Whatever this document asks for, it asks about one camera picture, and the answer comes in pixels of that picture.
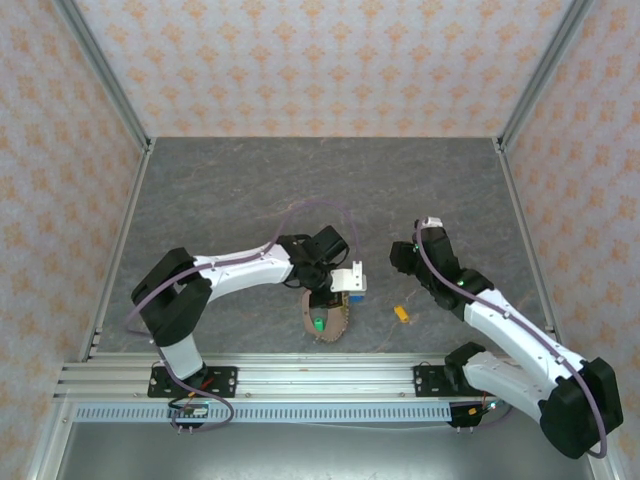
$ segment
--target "wall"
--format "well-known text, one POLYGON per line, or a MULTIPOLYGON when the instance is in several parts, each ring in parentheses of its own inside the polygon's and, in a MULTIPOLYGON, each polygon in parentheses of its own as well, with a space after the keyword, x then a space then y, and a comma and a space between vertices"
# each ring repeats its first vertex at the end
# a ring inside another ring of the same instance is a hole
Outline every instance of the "wall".
POLYGON ((139 151, 51 0, 0 5, 0 478, 77 360, 139 151))
POLYGON ((80 0, 152 136, 492 136, 570 0, 80 0))
POLYGON ((640 472, 639 138, 640 4, 597 1, 508 156, 564 340, 616 369, 629 478, 640 472))

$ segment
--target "gray floor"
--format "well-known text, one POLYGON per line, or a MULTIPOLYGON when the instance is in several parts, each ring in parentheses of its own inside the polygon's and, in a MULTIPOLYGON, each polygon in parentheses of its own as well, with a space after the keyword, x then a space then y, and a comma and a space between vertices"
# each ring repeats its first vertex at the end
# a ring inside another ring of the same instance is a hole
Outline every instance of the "gray floor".
POLYGON ((521 413, 473 434, 390 426, 240 423, 176 435, 161 424, 76 424, 58 480, 593 480, 586 455, 563 457, 521 413))
MULTIPOLYGON (((142 184, 103 325, 100 350, 143 352, 123 321, 131 290, 167 250, 217 255, 257 247, 293 206, 331 199, 347 206, 360 233, 369 290, 334 344, 305 333, 300 291, 268 285, 210 304, 197 329, 203 352, 449 352, 467 341, 496 350, 483 335, 440 310, 415 278, 389 263, 413 221, 439 216, 461 264, 491 279, 543 325, 507 187, 489 139, 161 138, 142 184), (411 316, 401 324, 393 312, 411 316)), ((332 224, 353 246, 348 224, 330 208, 296 217, 287 233, 332 224)))

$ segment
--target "gray marble surface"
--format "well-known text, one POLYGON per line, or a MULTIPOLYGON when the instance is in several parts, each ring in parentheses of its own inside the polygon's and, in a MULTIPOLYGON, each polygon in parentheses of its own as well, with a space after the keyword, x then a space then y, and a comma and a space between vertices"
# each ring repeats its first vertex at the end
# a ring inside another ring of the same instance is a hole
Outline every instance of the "gray marble surface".
MULTIPOLYGON (((413 277, 389 263, 424 215, 445 223, 460 263, 482 272, 537 325, 540 302, 489 139, 160 138, 150 159, 100 341, 106 352, 144 352, 124 318, 131 290, 171 248, 219 255, 265 243, 292 207, 312 199, 347 206, 362 243, 368 292, 333 344, 304 331, 300 290, 265 285, 211 303, 195 332, 202 352, 449 352, 486 337, 436 307, 413 277), (409 324, 396 318, 403 305, 409 324)), ((315 208, 286 233, 333 225, 353 247, 337 211, 315 208)))

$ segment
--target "cable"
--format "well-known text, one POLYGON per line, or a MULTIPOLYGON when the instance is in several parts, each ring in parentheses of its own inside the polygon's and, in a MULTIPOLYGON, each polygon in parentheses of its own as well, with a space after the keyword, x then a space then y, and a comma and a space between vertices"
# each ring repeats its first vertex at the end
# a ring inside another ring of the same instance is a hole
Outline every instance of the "cable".
POLYGON ((491 402, 489 405, 487 405, 486 407, 483 405, 481 407, 478 408, 478 403, 479 402, 460 402, 460 403, 452 403, 450 404, 452 408, 460 408, 460 410, 458 410, 456 412, 456 415, 454 415, 454 412, 452 411, 451 413, 451 417, 452 418, 472 418, 472 417, 484 417, 487 413, 491 412, 492 410, 495 410, 496 408, 498 408, 498 406, 500 405, 504 405, 505 402, 502 400, 497 400, 495 402, 491 402), (462 407, 465 406, 469 406, 470 408, 465 408, 464 410, 462 409, 462 407))
MULTIPOLYGON (((178 378, 178 376, 173 372, 173 370, 171 369, 171 366, 169 365, 169 362, 167 362, 167 358, 164 356, 164 354, 162 353, 162 350, 159 347, 158 347, 158 353, 160 354, 160 359, 162 360, 162 363, 164 364, 164 367, 167 369, 167 373, 169 374, 169 376, 171 377, 171 380, 173 380, 173 382, 176 385, 179 385, 180 387, 184 388, 188 392, 192 392, 192 393, 195 393, 197 395, 200 395, 201 397, 211 398, 213 400, 216 400, 216 401, 220 402, 221 404, 223 404, 225 407, 227 407, 227 409, 229 410, 229 415, 227 416, 227 418, 225 418, 221 422, 207 424, 206 426, 202 426, 202 427, 200 427, 200 428, 198 428, 196 430, 191 430, 192 433, 194 431, 195 432, 208 432, 209 430, 215 430, 216 428, 220 428, 220 427, 225 426, 226 424, 231 422, 231 420, 233 420, 233 417, 235 417, 236 412, 235 412, 235 410, 233 408, 233 405, 231 405, 231 403, 227 399, 222 398, 222 397, 220 397, 218 395, 215 395, 213 393, 205 392, 204 390, 200 390, 200 389, 197 389, 197 388, 190 387, 189 385, 184 383, 182 380, 180 380, 178 378)), ((181 409, 176 410, 174 412, 174 414, 171 416, 171 426, 175 430, 177 430, 178 432, 180 432, 181 428, 177 424, 176 418, 178 417, 178 415, 180 415, 181 412, 184 412, 184 409, 191 403, 193 398, 194 397, 191 397, 189 399, 189 401, 182 406, 181 409)))
POLYGON ((125 318, 124 325, 125 325, 125 328, 127 329, 127 332, 133 335, 138 335, 142 337, 147 337, 147 338, 151 337, 151 334, 149 332, 142 332, 140 330, 135 330, 131 327, 131 322, 136 317, 136 315, 138 315, 144 307, 149 305, 151 300, 156 298, 158 295, 160 295, 160 293, 162 293, 164 290, 172 286, 177 281, 182 280, 183 278, 188 277, 189 275, 193 275, 194 273, 197 273, 200 270, 207 270, 208 268, 213 268, 213 264, 205 263, 204 265, 198 265, 197 267, 189 268, 184 272, 180 272, 177 275, 174 275, 169 280, 166 280, 165 282, 161 283, 156 288, 151 290, 149 295, 144 297, 142 301, 138 305, 136 305, 134 309, 131 310, 131 312, 129 312, 129 315, 127 315, 127 318, 125 318))
MULTIPOLYGON (((202 382, 202 385, 200 385, 200 390, 204 390, 205 388, 207 388, 209 385, 211 385, 211 382, 213 382, 213 377, 209 378, 208 380, 205 380, 204 382, 202 382)), ((167 404, 169 408, 181 408, 181 405, 176 405, 177 402, 181 402, 182 400, 184 400, 185 398, 193 398, 195 397, 195 393, 187 393, 181 397, 178 398, 174 398, 173 400, 169 400, 169 403, 167 404)))
MULTIPOLYGON (((355 222, 353 221, 353 217, 351 217, 351 213, 348 210, 346 210, 344 207, 342 207, 342 206, 340 206, 340 205, 338 205, 336 203, 329 202, 327 200, 310 200, 308 202, 304 202, 301 205, 298 205, 297 207, 295 207, 289 213, 289 215, 287 215, 282 220, 282 222, 280 222, 280 225, 278 226, 278 229, 276 230, 275 234, 273 235, 271 240, 269 240, 269 243, 267 244, 267 246, 264 249, 260 250, 257 253, 254 253, 252 255, 246 256, 246 257, 234 258, 234 259, 231 259, 231 260, 224 260, 224 261, 217 262, 215 264, 215 266, 216 267, 226 267, 226 266, 229 266, 229 265, 239 265, 241 263, 251 262, 252 260, 256 260, 256 259, 262 257, 265 253, 269 252, 269 250, 271 250, 273 248, 273 246, 278 241, 278 238, 282 234, 282 231, 284 230, 284 227, 289 223, 289 221, 291 220, 291 218, 293 218, 294 215, 296 215, 301 210, 304 210, 304 209, 309 208, 309 207, 314 207, 314 206, 317 206, 317 205, 327 205, 327 206, 330 206, 330 207, 334 207, 337 210, 339 210, 345 216, 345 218, 349 221, 349 223, 351 224, 351 231, 353 233, 353 241, 355 243, 355 250, 356 250, 354 257, 355 257, 356 261, 360 261, 360 254, 361 254, 361 251, 360 251, 360 237, 358 236, 358 229, 356 227, 355 222)), ((165 282, 163 282, 162 284, 160 284, 158 287, 154 288, 146 297, 144 297, 144 299, 142 299, 142 301, 138 305, 136 305, 134 307, 133 310, 131 310, 131 312, 129 312, 129 315, 127 315, 127 317, 125 318, 124 323, 125 323, 125 328, 126 328, 127 332, 129 332, 129 333, 131 333, 133 335, 138 335, 138 336, 143 336, 143 337, 149 338, 151 335, 148 332, 143 332, 143 331, 140 331, 140 330, 136 330, 136 329, 131 327, 131 322, 136 317, 136 315, 138 315, 142 311, 142 309, 149 304, 149 302, 151 302, 160 293, 162 293, 164 290, 166 290, 167 288, 172 286, 178 280, 182 280, 183 278, 188 277, 189 275, 197 273, 197 272, 199 272, 201 270, 207 270, 209 268, 213 268, 213 264, 212 263, 205 263, 204 265, 198 265, 197 267, 189 268, 188 270, 185 270, 184 272, 180 272, 179 274, 171 277, 170 279, 168 279, 165 282)))
POLYGON ((302 284, 301 284, 301 283, 298 283, 298 285, 291 285, 291 284, 289 284, 289 283, 287 283, 287 282, 282 282, 282 284, 283 284, 285 287, 287 287, 287 288, 291 288, 291 289, 293 289, 293 290, 296 290, 296 289, 298 289, 298 288, 302 288, 302 284))
POLYGON ((340 265, 342 265, 344 261, 347 259, 347 257, 349 256, 350 251, 351 249, 349 248, 349 245, 347 245, 347 249, 344 251, 344 256, 342 257, 342 260, 340 260, 338 263, 332 263, 331 266, 333 268, 338 268, 340 265))
POLYGON ((355 222, 353 221, 353 217, 351 217, 351 213, 349 212, 349 210, 346 210, 341 205, 338 205, 337 203, 330 202, 328 200, 310 200, 308 202, 304 202, 304 203, 298 205, 293 210, 291 210, 289 215, 284 217, 282 222, 280 222, 280 225, 278 226, 278 229, 276 230, 276 233, 273 235, 271 240, 269 240, 269 243, 267 244, 267 246, 263 250, 261 250, 261 251, 259 251, 257 253, 254 253, 252 255, 249 255, 247 257, 234 258, 232 260, 224 260, 224 261, 218 262, 218 263, 216 263, 216 266, 217 267, 226 267, 228 265, 237 265, 239 263, 250 262, 252 260, 256 260, 256 259, 262 257, 265 253, 267 253, 269 250, 271 250, 273 248, 273 246, 278 241, 278 238, 282 234, 282 231, 284 230, 284 227, 289 223, 289 221, 293 218, 294 215, 296 215, 301 210, 304 210, 304 209, 309 208, 309 207, 315 207, 315 206, 318 206, 318 205, 326 205, 326 206, 333 207, 333 208, 339 210, 340 213, 342 213, 342 215, 344 215, 344 217, 349 221, 349 223, 351 224, 351 232, 353 233, 353 241, 355 243, 355 249, 356 249, 355 260, 356 261, 360 261, 360 254, 361 254, 360 237, 358 236, 358 229, 356 227, 355 222))
POLYGON ((477 427, 474 427, 475 430, 482 428, 489 428, 489 427, 495 427, 496 425, 504 422, 506 419, 508 419, 511 414, 513 413, 514 408, 507 404, 507 411, 504 413, 504 415, 502 415, 500 418, 498 418, 497 420, 494 420, 493 422, 489 422, 489 423, 480 423, 480 425, 478 425, 477 427))
POLYGON ((595 458, 602 459, 606 457, 607 456, 607 431, 604 427, 604 420, 602 419, 602 415, 600 414, 600 410, 598 409, 598 404, 596 403, 596 399, 593 397, 591 390, 589 390, 589 386, 586 384, 584 379, 580 376, 578 371, 575 368, 573 368, 573 366, 567 361, 567 359, 565 359, 560 354, 560 352, 558 352, 553 346, 549 345, 546 338, 544 338, 540 333, 538 333, 535 329, 531 328, 525 322, 511 315, 507 310, 503 309, 499 305, 494 305, 493 303, 485 300, 484 298, 480 298, 472 293, 469 293, 466 290, 463 290, 462 288, 460 288, 458 285, 447 280, 433 266, 433 264, 431 263, 431 260, 429 260, 429 257, 427 256, 427 253, 424 251, 424 247, 422 246, 422 225, 425 224, 427 220, 428 218, 422 219, 416 224, 416 240, 418 244, 418 251, 420 252, 420 256, 422 257, 422 260, 424 260, 424 263, 427 266, 427 268, 431 270, 431 273, 433 273, 433 275, 438 280, 440 280, 440 282, 442 282, 444 285, 446 285, 448 288, 450 288, 454 292, 458 293, 459 295, 462 295, 465 298, 468 298, 473 302, 478 302, 481 305, 484 305, 485 307, 490 308, 494 312, 503 316, 504 318, 510 319, 511 321, 515 322, 516 325, 518 325, 520 328, 526 331, 529 335, 535 338, 551 355, 554 355, 556 357, 556 361, 558 361, 562 366, 564 366, 569 371, 569 373, 571 373, 571 375, 576 379, 576 382, 578 382, 578 385, 580 386, 580 388, 584 392, 585 397, 587 398, 587 402, 589 403, 589 407, 591 408, 591 412, 593 413, 593 417, 596 421, 596 426, 598 428, 598 435, 600 436, 600 451, 596 453, 596 452, 593 452, 592 450, 589 450, 587 453, 595 458))

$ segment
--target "white bracket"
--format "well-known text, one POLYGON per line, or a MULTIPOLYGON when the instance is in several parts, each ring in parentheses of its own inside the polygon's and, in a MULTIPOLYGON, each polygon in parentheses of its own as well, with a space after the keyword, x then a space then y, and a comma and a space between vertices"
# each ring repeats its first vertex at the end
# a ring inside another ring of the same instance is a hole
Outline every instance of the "white bracket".
POLYGON ((436 228, 443 227, 442 220, 438 217, 428 217, 422 222, 422 228, 436 228))
POLYGON ((353 262, 352 268, 339 268, 331 271, 332 292, 357 292, 364 294, 367 291, 367 277, 362 273, 362 262, 353 262))

